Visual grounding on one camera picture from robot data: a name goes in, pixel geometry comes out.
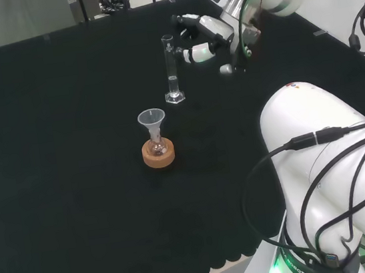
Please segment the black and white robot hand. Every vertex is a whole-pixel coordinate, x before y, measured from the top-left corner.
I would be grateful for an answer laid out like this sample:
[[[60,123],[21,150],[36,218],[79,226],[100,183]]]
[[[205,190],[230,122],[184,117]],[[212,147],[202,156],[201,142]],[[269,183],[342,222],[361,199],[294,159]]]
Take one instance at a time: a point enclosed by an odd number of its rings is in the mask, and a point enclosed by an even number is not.
[[[179,31],[181,40],[194,40],[204,35],[208,41],[192,47],[177,47],[175,55],[186,63],[203,63],[213,58],[219,48],[228,48],[234,29],[227,23],[207,15],[172,15],[171,23]]]

